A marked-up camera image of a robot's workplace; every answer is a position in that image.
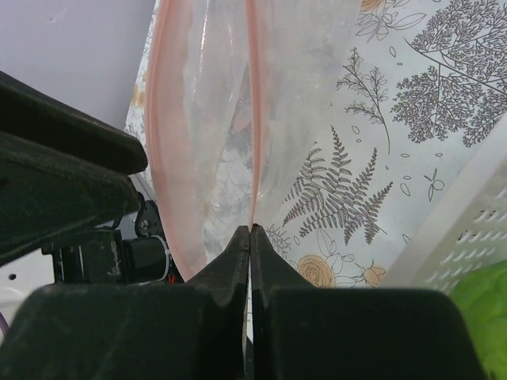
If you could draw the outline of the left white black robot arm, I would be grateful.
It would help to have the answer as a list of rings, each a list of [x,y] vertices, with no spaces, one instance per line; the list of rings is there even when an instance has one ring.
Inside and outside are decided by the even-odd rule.
[[[1,330],[53,283],[179,283],[138,139],[1,76]]]

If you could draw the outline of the green custard apple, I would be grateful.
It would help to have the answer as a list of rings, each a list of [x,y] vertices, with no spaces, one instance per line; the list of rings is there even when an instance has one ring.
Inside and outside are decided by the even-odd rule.
[[[506,378],[506,262],[464,276],[451,293],[488,379]]]

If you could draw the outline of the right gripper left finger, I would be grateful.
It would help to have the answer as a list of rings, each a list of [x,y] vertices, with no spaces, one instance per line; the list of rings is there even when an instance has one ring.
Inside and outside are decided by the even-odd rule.
[[[21,305],[4,379],[241,379],[250,232],[183,284],[51,285]]]

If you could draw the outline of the clear zip top bag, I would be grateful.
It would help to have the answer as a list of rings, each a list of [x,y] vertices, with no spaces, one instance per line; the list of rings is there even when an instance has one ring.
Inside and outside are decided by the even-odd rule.
[[[184,280],[238,226],[268,222],[302,167],[358,1],[162,1],[144,127],[158,209]]]

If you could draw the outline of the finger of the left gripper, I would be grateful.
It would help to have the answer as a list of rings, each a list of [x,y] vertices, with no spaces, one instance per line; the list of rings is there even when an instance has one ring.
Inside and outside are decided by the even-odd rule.
[[[140,141],[1,74],[1,255],[137,211]]]

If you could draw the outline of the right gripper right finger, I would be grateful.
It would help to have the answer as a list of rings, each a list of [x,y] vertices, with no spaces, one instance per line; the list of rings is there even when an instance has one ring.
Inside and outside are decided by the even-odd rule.
[[[258,379],[484,379],[464,320],[437,291],[319,288],[250,233]]]

